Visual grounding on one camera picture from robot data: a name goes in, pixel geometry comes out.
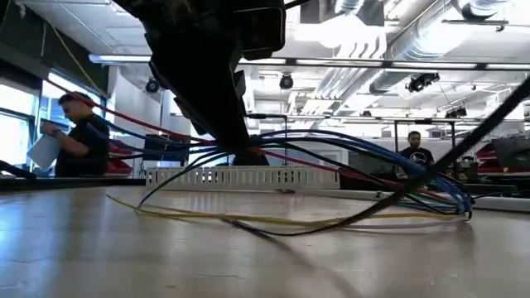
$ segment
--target fluorescent light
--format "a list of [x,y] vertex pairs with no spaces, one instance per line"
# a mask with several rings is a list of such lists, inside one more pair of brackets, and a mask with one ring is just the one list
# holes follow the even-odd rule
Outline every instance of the fluorescent light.
[[297,65],[335,66],[335,67],[379,67],[383,64],[380,60],[341,60],[341,59],[296,59]]
[[268,58],[268,59],[261,59],[261,60],[246,60],[241,59],[239,61],[240,65],[284,65],[286,64],[286,60],[282,58]]
[[393,62],[392,66],[397,67],[425,67],[425,68],[465,68],[465,69],[473,69],[476,67],[477,64],[475,63],[436,63],[436,62],[421,62],[421,61],[403,61],[403,62]]
[[490,63],[486,65],[487,70],[530,70],[529,64],[501,64]]
[[120,64],[120,63],[148,63],[149,55],[89,55],[92,63],[98,64]]
[[325,116],[311,116],[311,115],[307,115],[307,116],[305,116],[305,115],[289,116],[288,115],[287,117],[290,118],[290,119],[310,119],[310,120],[312,120],[312,119],[314,119],[314,120],[316,120],[316,119],[325,119]]

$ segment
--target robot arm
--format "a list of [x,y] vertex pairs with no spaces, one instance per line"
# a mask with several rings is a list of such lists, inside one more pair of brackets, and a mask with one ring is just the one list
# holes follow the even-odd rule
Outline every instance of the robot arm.
[[115,0],[137,17],[149,63],[194,126],[228,151],[248,146],[239,60],[268,58],[285,43],[282,0]]

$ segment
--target yellow cable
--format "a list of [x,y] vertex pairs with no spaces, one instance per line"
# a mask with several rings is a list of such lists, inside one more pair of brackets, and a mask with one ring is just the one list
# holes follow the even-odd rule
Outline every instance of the yellow cable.
[[[166,211],[171,211],[172,213],[163,213],[157,211],[151,211],[144,208],[138,208],[134,205],[125,203],[118,198],[113,197],[112,195],[107,194],[114,202],[133,209],[142,214],[157,216],[167,219],[237,219],[247,222],[256,222],[256,223],[265,223],[265,224],[280,224],[280,225],[291,225],[299,227],[317,227],[326,224],[336,223],[342,218],[335,219],[324,219],[324,220],[315,220],[315,221],[301,221],[301,220],[292,220],[292,219],[278,219],[271,217],[262,217],[262,216],[250,216],[250,215],[237,215],[237,214],[212,214],[212,213],[201,213],[183,209],[174,209],[170,207],[162,207],[156,205],[146,205],[148,208],[152,209],[162,209]],[[441,219],[441,220],[452,220],[458,218],[456,215],[442,215],[442,214],[426,214],[426,213],[403,213],[403,214],[375,214],[370,217],[371,219],[402,219],[402,218],[428,218],[428,219]]]

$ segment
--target security camera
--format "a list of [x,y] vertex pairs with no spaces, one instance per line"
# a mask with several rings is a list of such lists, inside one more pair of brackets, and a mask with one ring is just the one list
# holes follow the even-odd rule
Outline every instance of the security camera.
[[148,93],[156,93],[160,89],[160,84],[155,79],[149,79],[146,84],[146,91]]
[[418,76],[411,77],[411,82],[406,86],[407,90],[412,92],[420,92],[425,87],[429,87],[432,83],[440,80],[439,74],[420,74]]
[[280,88],[281,89],[291,89],[294,85],[294,81],[292,80],[291,74],[285,73],[282,76],[282,79],[280,79]]

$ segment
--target cable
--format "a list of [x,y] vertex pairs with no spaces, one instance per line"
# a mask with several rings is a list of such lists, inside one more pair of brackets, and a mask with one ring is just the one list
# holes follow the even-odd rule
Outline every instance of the cable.
[[475,197],[472,197],[471,199],[482,199],[488,196],[498,196],[498,195],[516,195],[516,194],[526,194],[529,193],[530,190],[510,190],[510,191],[499,191],[495,193],[485,194],[485,195],[477,195]]
[[446,98],[447,103],[449,104],[451,110],[455,111],[455,107],[453,106],[453,103],[449,100],[449,98],[447,97],[446,91],[441,87],[440,81],[438,81],[437,83],[438,83],[438,86],[440,86],[440,90],[444,94],[444,97]]
[[[334,218],[334,219],[321,219],[321,220],[314,220],[314,221],[303,221],[303,220],[280,219],[280,218],[241,215],[241,214],[203,213],[203,212],[189,211],[189,210],[183,210],[183,209],[174,209],[170,207],[156,206],[156,205],[151,205],[151,204],[145,204],[143,205],[143,207],[137,207],[132,204],[125,203],[121,201],[120,199],[118,199],[117,197],[114,197],[112,195],[109,195],[109,194],[106,194],[106,195],[112,201],[122,206],[133,209],[137,212],[147,214],[147,215],[157,216],[157,217],[169,218],[169,219],[237,219],[237,220],[243,220],[243,221],[249,221],[249,222],[252,221],[252,222],[258,222],[258,223],[265,223],[265,224],[292,225],[292,226],[300,226],[300,227],[321,226],[323,224],[335,223],[335,222],[338,222],[344,219],[344,218]],[[151,208],[151,209],[161,209],[165,211],[171,211],[171,213],[152,211],[152,210],[146,209],[146,207]],[[456,215],[440,215],[440,214],[425,214],[425,213],[375,214],[373,217],[370,217],[370,218],[371,219],[425,218],[425,219],[440,219],[440,220],[443,220],[445,223],[451,220],[455,220],[455,219],[462,219],[461,216],[456,216]]]
[[[408,160],[407,158],[397,154],[396,152],[389,151],[383,147],[379,147],[373,143],[367,142],[357,137],[351,137],[351,136],[348,136],[348,135],[345,135],[339,132],[330,132],[330,131],[322,131],[322,130],[314,130],[314,129],[294,129],[294,130],[290,130],[289,132],[319,133],[319,134],[327,134],[327,135],[336,136],[336,137],[342,137],[349,141],[355,142],[356,144],[361,144],[362,148],[366,151],[377,152],[378,154],[387,156],[389,160],[395,160],[393,163],[400,165],[401,167],[409,171],[416,172],[417,174],[421,174],[423,171],[425,171],[425,169],[422,166],[419,166],[415,162]],[[260,135],[259,137],[267,137],[267,136],[271,136],[274,134],[281,134],[281,133],[284,133],[284,131],[268,132],[268,133],[264,133]],[[458,195],[461,200],[465,200],[468,197],[468,195],[464,194],[460,189],[454,187],[449,182],[446,182],[440,179],[436,179],[436,182],[439,184],[441,183],[445,185],[447,189],[449,190],[448,193],[453,197],[456,197]]]
[[[285,145],[286,145],[286,148],[291,148],[291,149],[294,149],[294,150],[297,150],[297,151],[303,152],[303,153],[305,153],[305,154],[307,154],[307,155],[309,155],[309,156],[316,157],[316,158],[318,158],[318,159],[320,159],[320,160],[322,160],[322,161],[324,161],[324,162],[328,162],[328,163],[330,163],[330,164],[332,164],[332,165],[336,165],[336,166],[341,167],[341,168],[344,168],[344,169],[346,169],[346,170],[348,170],[348,171],[352,171],[352,172],[354,172],[354,173],[357,173],[357,174],[363,175],[364,177],[368,178],[368,179],[367,179],[368,181],[371,180],[372,182],[376,183],[377,185],[383,186],[383,187],[385,187],[385,188],[387,188],[387,189],[390,189],[390,190],[395,190],[395,189],[396,189],[396,187],[392,187],[391,185],[389,185],[388,182],[390,182],[390,181],[387,182],[387,181],[381,180],[381,179],[379,179],[379,178],[376,177],[376,176],[373,176],[373,175],[370,175],[370,174],[365,173],[365,172],[363,172],[363,171],[357,170],[357,169],[355,169],[355,168],[353,168],[353,167],[351,167],[351,166],[347,166],[347,165],[342,164],[342,163],[340,163],[340,162],[338,162],[338,161],[333,161],[333,160],[331,160],[331,159],[329,159],[329,158],[327,158],[327,157],[321,156],[321,155],[319,155],[319,154],[316,154],[316,153],[311,152],[311,151],[309,151],[309,150],[306,150],[306,149],[304,149],[304,148],[298,147],[298,146],[296,146],[296,145],[292,145],[292,144],[289,144],[289,143],[286,143]],[[414,198],[414,197],[412,197],[412,196],[410,196],[410,195],[407,195],[407,197],[408,197],[409,199],[413,200],[414,202],[418,203],[419,205],[428,208],[430,211],[434,211],[434,212],[439,213],[439,214],[447,214],[447,212],[442,211],[442,210],[439,210],[439,209],[436,208],[436,207],[430,206],[429,204],[426,204],[426,203],[422,202],[421,200],[416,199],[416,198]]]
[[[70,54],[70,57],[71,57],[73,60],[76,60],[76,58],[72,55],[71,51],[68,50],[68,53]],[[82,69],[82,66],[79,64],[79,62],[76,63],[76,64]],[[70,92],[68,89],[63,88],[62,86],[56,84],[55,82],[50,81],[49,79],[46,79],[46,81],[47,81],[49,84],[52,84],[52,85],[54,85],[55,87],[57,87],[57,88],[59,88],[59,89],[65,91],[65,92],[67,92],[67,93]],[[174,132],[172,132],[172,131],[166,130],[165,128],[162,128],[162,127],[156,127],[156,126],[153,126],[153,125],[151,125],[151,124],[149,124],[149,123],[145,123],[145,122],[139,121],[139,120],[137,120],[137,119],[130,118],[130,117],[127,116],[127,115],[124,115],[124,114],[121,114],[121,113],[118,113],[118,112],[115,112],[115,111],[108,110],[107,108],[105,108],[105,107],[103,107],[103,106],[101,106],[101,105],[99,105],[99,104],[96,104],[96,103],[92,103],[92,104],[93,104],[94,106],[98,107],[98,108],[101,108],[102,110],[104,110],[104,111],[106,111],[106,112],[109,112],[109,113],[115,115],[115,116],[118,116],[118,117],[120,117],[120,118],[124,118],[124,119],[126,119],[126,120],[128,120],[128,121],[130,121],[130,122],[133,122],[133,123],[136,123],[136,124],[142,125],[142,126],[144,126],[144,127],[148,127],[148,128],[150,128],[150,129],[154,129],[154,130],[157,130],[157,131],[165,132],[165,133],[167,133],[167,134],[169,134],[169,135],[171,135],[171,136],[173,136],[173,137],[177,137],[177,138],[180,138],[180,139],[183,139],[183,140],[194,140],[194,141],[203,142],[203,143],[205,143],[205,142],[206,142],[206,143],[211,143],[210,141],[207,141],[207,140],[204,140],[204,139],[194,138],[194,137],[190,137],[190,136],[186,136],[186,135],[181,135],[181,134],[174,133]],[[268,154],[269,156],[276,156],[277,158],[281,158],[281,157],[279,157],[279,155],[272,154],[271,152],[264,152],[264,153],[265,153],[265,154]],[[296,159],[293,159],[293,158],[287,158],[287,157],[284,157],[284,159],[286,159],[286,160],[288,160],[288,161],[292,161],[292,162],[300,163],[300,161],[297,161]],[[312,165],[311,163],[302,163],[302,164],[306,164],[307,166],[315,166],[315,165]]]
[[293,7],[304,5],[304,4],[308,3],[309,1],[311,1],[311,0],[294,0],[294,1],[291,1],[289,3],[286,3],[285,4],[285,9],[291,9]]
[[156,143],[159,143],[159,144],[162,144],[162,145],[168,145],[168,146],[172,146],[172,147],[184,147],[184,146],[197,147],[197,146],[204,146],[202,143],[190,144],[190,143],[175,142],[175,141],[166,140],[166,139],[162,139],[162,138],[158,138],[158,137],[143,136],[143,135],[141,135],[139,133],[131,132],[131,131],[125,129],[125,128],[121,128],[118,125],[116,125],[114,123],[111,123],[110,121],[108,121],[106,119],[101,118],[100,116],[96,117],[96,119],[98,119],[100,122],[104,123],[105,125],[111,127],[115,131],[126,133],[129,136],[137,137],[139,139],[146,140],[146,141],[149,141],[149,142],[156,142]]
[[[197,158],[196,160],[194,160],[192,163],[190,163],[184,170],[182,170],[181,172],[179,172],[178,174],[175,174],[173,175],[172,177],[170,177],[169,179],[165,180],[164,182],[162,182],[161,184],[157,185],[157,187],[155,187],[154,189],[152,189],[151,191],[149,191],[147,193],[147,195],[145,195],[142,199],[142,201],[140,202],[140,204],[138,204],[138,206],[142,206],[142,204],[147,200],[149,199],[152,195],[154,195],[158,190],[160,190],[162,187],[168,185],[170,182],[172,182],[173,180],[177,179],[178,177],[186,174],[187,172],[189,171],[192,171],[200,166],[203,166],[209,162],[212,162],[212,161],[216,161],[218,160],[219,158],[222,158],[222,157],[225,157],[229,155],[229,153],[222,153],[222,152],[219,152],[219,151],[213,151],[213,152],[210,152],[208,154],[205,154],[199,158]],[[211,158],[207,159],[206,161],[202,161],[200,163],[198,163],[197,165],[195,165],[195,163],[203,158],[206,158],[206,157],[210,157],[212,156]]]
[[[292,132],[307,132],[307,131],[313,131],[314,130],[293,130]],[[267,133],[267,134],[264,134],[264,135],[272,135],[272,134],[279,134],[281,133],[280,132],[270,132],[270,133]],[[330,134],[332,135],[339,135],[339,136],[343,136],[343,134],[340,134],[340,133],[337,133],[337,132],[329,132]],[[283,140],[285,140],[285,138],[278,138],[278,139],[275,139],[277,140],[278,142],[282,142]],[[288,138],[287,139],[288,141],[308,141],[308,142],[326,142],[326,143],[329,143],[329,144],[332,144],[332,145],[336,145],[336,146],[339,146],[341,147],[340,145],[336,144],[336,142],[332,142],[331,140],[326,140],[326,139],[323,139],[322,141],[320,139],[317,139],[317,138],[310,138],[310,137],[301,137],[301,138]],[[361,145],[364,149],[366,150],[371,150],[371,151],[380,151],[382,152],[383,154],[387,154],[387,152],[385,151],[382,151],[381,149],[383,149],[382,147],[366,147],[365,144],[364,145]],[[353,149],[350,149],[350,147],[345,147],[345,149],[347,150],[353,150]],[[395,152],[392,152],[392,154],[394,154],[395,156],[388,156],[386,157],[387,160],[390,160],[392,158],[398,158],[398,159],[401,159],[401,162],[405,161],[405,162],[408,162],[408,163],[412,163],[411,161],[409,161],[408,159],[404,158],[403,156],[400,156],[400,155],[396,155]],[[460,196],[461,198],[467,198],[468,195],[465,195],[461,192],[461,190],[457,189],[456,187],[454,187],[451,183],[449,182],[446,182],[446,181],[443,181],[441,179],[438,179],[437,182],[439,184],[441,184],[441,187],[442,189],[445,189],[453,198],[455,199],[458,199],[458,196]]]
[[396,191],[386,199],[382,199],[375,203],[371,207],[364,211],[350,216],[338,223],[332,223],[324,227],[315,228],[308,231],[298,233],[276,233],[267,231],[261,228],[253,228],[255,232],[266,233],[276,236],[301,236],[313,233],[320,233],[324,231],[330,231],[337,228],[343,228],[350,224],[354,224],[360,220],[367,219],[377,212],[386,209],[387,207],[396,204],[406,193],[410,192],[419,185],[422,185],[426,181],[430,180],[440,169],[446,168],[453,160],[466,153],[471,147],[478,143],[483,137],[485,137],[490,131],[492,131],[497,125],[499,125],[503,119],[511,113],[519,103],[530,94],[530,78],[526,79],[519,87],[489,116],[482,124],[480,124],[464,141],[460,142],[456,147],[447,152],[434,166],[427,169],[423,175],[417,176],[415,179],[408,182],[399,191]]
[[[92,125],[90,125],[90,124],[87,125],[87,128],[89,129],[90,133],[93,133],[96,137],[98,137],[98,138],[100,138],[102,140],[105,140],[106,142],[110,142],[111,141],[106,135],[101,133],[98,129],[94,128]],[[181,152],[182,150],[189,150],[190,149],[190,147],[182,147],[182,148],[176,149],[174,151],[157,151],[157,150],[149,150],[149,149],[138,148],[138,147],[134,147],[134,146],[130,146],[130,145],[124,144],[124,143],[113,144],[113,145],[116,146],[116,147],[119,147],[119,148],[125,148],[125,149],[129,149],[129,150],[132,150],[132,151],[135,151],[135,152],[141,152],[141,153],[144,153],[144,154],[155,155],[155,156],[180,155],[180,154],[182,154],[182,152]],[[193,151],[193,152],[194,153],[205,153],[205,152],[210,152],[210,151],[213,151],[213,150],[216,150],[216,147],[208,147],[208,148],[196,150],[196,151]]]
[[205,139],[201,139],[201,138],[198,138],[198,137],[192,137],[192,136],[187,136],[187,135],[183,135],[183,134],[180,134],[180,133],[177,133],[177,132],[172,132],[171,130],[168,130],[168,129],[165,129],[163,127],[158,127],[156,125],[152,125],[152,124],[149,124],[149,123],[146,123],[146,122],[143,122],[141,120],[137,120],[135,118],[132,118],[132,117],[129,117],[128,115],[125,115],[123,113],[120,113],[120,112],[116,112],[116,111],[113,111],[113,110],[110,110],[106,107],[104,107],[103,105],[101,104],[98,104],[98,103],[95,103],[95,102],[88,102],[88,99],[85,99],[83,98],[82,96],[79,96],[77,94],[73,94],[71,93],[68,89],[66,89],[65,87],[51,81],[50,79],[44,79],[48,84],[51,84],[53,85],[54,87],[58,88],[58,89],[61,89],[62,91],[72,95],[73,97],[75,97],[76,99],[80,100],[80,101],[83,101],[83,102],[86,102],[86,103],[89,103],[91,105],[93,105],[94,107],[96,108],[100,108],[102,111],[105,111],[106,113],[111,113],[112,115],[114,116],[118,116],[122,119],[125,119],[131,123],[135,123],[135,124],[138,124],[138,125],[141,125],[143,127],[147,127],[147,128],[150,128],[152,130],[155,130],[155,131],[158,131],[158,132],[164,132],[172,137],[175,137],[175,138],[178,138],[178,139],[181,139],[183,141],[196,141],[196,142],[201,142],[201,143],[204,143],[204,144],[212,144],[213,142],[212,141],[209,141],[209,140],[205,140]]
[[[303,3],[308,2],[308,1],[309,1],[309,0],[295,1],[295,2],[292,2],[290,5],[288,5],[287,7],[288,7],[288,8],[291,8],[291,7],[294,7],[294,6],[296,6],[296,5],[302,5]],[[56,31],[55,28],[54,28],[54,31],[55,31],[56,35],[58,36],[58,38],[62,41],[63,46],[64,46],[66,49],[68,49],[68,46],[64,43],[64,41],[62,40],[60,34]],[[76,60],[76,58],[72,55],[72,53],[71,53],[69,50],[68,50],[68,52],[69,52],[70,57],[72,57],[72,59]],[[77,64],[81,69],[83,69],[82,66],[80,65],[79,61],[76,60],[76,64]],[[89,79],[88,74],[86,74],[85,71],[83,71],[83,72],[84,72],[84,75],[88,77],[87,79]],[[64,88],[60,87],[58,84],[54,84],[53,82],[51,82],[51,81],[48,80],[48,79],[47,79],[46,81],[49,82],[50,84],[55,85],[56,87],[58,87],[58,88],[60,88],[60,89],[65,90]],[[502,108],[503,106],[508,106],[508,105],[507,105],[507,102],[508,102],[508,100],[506,100],[506,101],[503,103],[503,105],[502,105],[501,107],[498,108],[497,111],[501,110],[501,108]],[[98,106],[99,106],[99,108],[102,108],[102,110],[107,110],[106,108],[102,107],[101,105],[98,105]],[[511,111],[511,110],[513,110],[513,109],[514,109],[514,106],[513,106],[513,107],[509,107],[509,111]],[[172,135],[172,136],[179,137],[179,138],[181,138],[181,139],[183,139],[183,140],[195,140],[195,141],[198,141],[198,142],[209,143],[208,141],[203,140],[203,139],[199,139],[199,138],[194,138],[194,137],[190,137],[190,136],[185,136],[185,135],[177,134],[177,133],[171,132],[171,131],[166,130],[166,129],[160,129],[161,127],[152,126],[151,124],[141,122],[141,121],[139,121],[139,120],[137,120],[137,119],[134,119],[134,118],[130,118],[129,116],[123,115],[123,114],[121,114],[121,113],[115,113],[114,111],[112,111],[112,112],[110,112],[110,113],[112,113],[112,114],[114,114],[114,115],[116,115],[116,116],[119,116],[119,117],[121,117],[121,118],[127,119],[128,121],[131,121],[131,122],[133,122],[133,123],[143,125],[144,127],[149,127],[149,128],[151,128],[151,129],[157,129],[158,131],[162,131],[162,132],[168,133],[168,134],[170,134],[170,135]],[[505,116],[506,116],[506,114],[504,114],[504,115],[499,119],[499,121],[501,121],[502,118],[504,118]],[[488,121],[488,119],[486,119],[486,121],[485,121],[485,122],[484,122],[479,128],[483,127],[483,126],[486,124],[486,122]],[[469,138],[472,137],[472,136],[473,136],[473,133],[472,133],[470,136],[468,136],[465,140],[469,139]],[[456,153],[458,153],[459,150],[456,150],[456,149],[459,148],[460,145],[463,145],[463,142],[462,142],[461,144],[459,144],[459,146],[457,146],[456,148],[454,148],[450,153],[452,153],[452,152],[456,152]],[[276,156],[276,157],[281,156],[281,155],[278,155],[278,154],[275,154],[275,153],[272,153],[272,152],[268,152],[268,151],[264,151],[264,153],[265,153],[265,154],[268,154],[269,156]],[[315,165],[315,164],[312,164],[312,163],[301,162],[301,161],[299,161],[299,160],[297,160],[297,159],[290,158],[290,157],[287,157],[287,156],[284,156],[284,158],[285,158],[285,160],[287,160],[287,161],[293,161],[293,162],[297,162],[297,163],[301,163],[301,164],[306,164],[306,165],[309,165],[309,166],[310,166],[310,165],[313,165],[313,166],[316,166],[316,167],[318,167],[318,168],[321,168],[321,169],[323,169],[323,170],[327,170],[327,171],[330,170],[329,167],[323,167],[323,166],[321,167],[321,166],[319,166],[319,165]],[[443,166],[443,165],[446,163],[446,160],[445,160],[444,162],[441,162],[441,161],[442,161],[442,160],[438,161],[438,162],[436,163],[435,167],[433,167],[432,169],[435,169],[435,168],[437,168],[437,167]],[[430,169],[429,171],[427,171],[427,173],[426,173],[425,175],[420,175],[420,176],[418,176],[418,177],[417,177],[412,183],[407,184],[408,186],[404,187],[402,191],[398,191],[398,192],[395,193],[394,195],[391,195],[390,197],[388,197],[388,198],[386,198],[386,199],[384,199],[384,200],[378,202],[377,204],[375,204],[374,206],[372,206],[372,207],[369,208],[369,209],[366,209],[364,212],[362,212],[362,213],[360,213],[360,214],[357,214],[357,215],[354,215],[354,216],[352,216],[352,217],[350,217],[350,218],[347,218],[345,221],[343,221],[343,222],[341,222],[341,223],[332,224],[332,225],[330,225],[330,226],[322,227],[322,228],[320,228],[320,229],[315,229],[315,230],[313,230],[313,231],[302,232],[302,233],[299,233],[299,234],[317,233],[317,232],[319,232],[319,231],[321,231],[321,230],[333,229],[333,228],[340,228],[341,224],[347,224],[348,222],[353,223],[353,222],[358,221],[358,220],[360,220],[360,219],[362,219],[362,218],[366,218],[367,215],[374,214],[374,213],[380,211],[381,209],[384,209],[384,208],[390,206],[391,204],[394,204],[394,203],[396,203],[397,201],[399,201],[400,198],[401,198],[405,193],[410,192],[410,191],[412,190],[412,188],[411,188],[410,185],[415,185],[416,187],[418,187],[423,181],[426,181],[426,180],[430,179],[430,178],[433,177],[434,175],[436,175],[436,172],[435,172],[435,171],[432,171],[432,170]]]

